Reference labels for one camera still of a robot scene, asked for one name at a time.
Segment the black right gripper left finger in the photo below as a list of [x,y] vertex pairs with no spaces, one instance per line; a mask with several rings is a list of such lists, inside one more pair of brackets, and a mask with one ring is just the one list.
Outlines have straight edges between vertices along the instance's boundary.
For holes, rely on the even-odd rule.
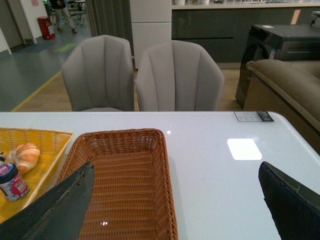
[[91,161],[0,225],[2,240],[76,240],[95,181]]

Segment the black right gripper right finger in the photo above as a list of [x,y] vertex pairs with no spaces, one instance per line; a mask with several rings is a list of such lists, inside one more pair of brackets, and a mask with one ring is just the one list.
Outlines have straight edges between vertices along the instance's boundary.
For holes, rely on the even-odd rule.
[[258,179],[264,201],[282,240],[320,238],[320,195],[269,162],[262,162]]

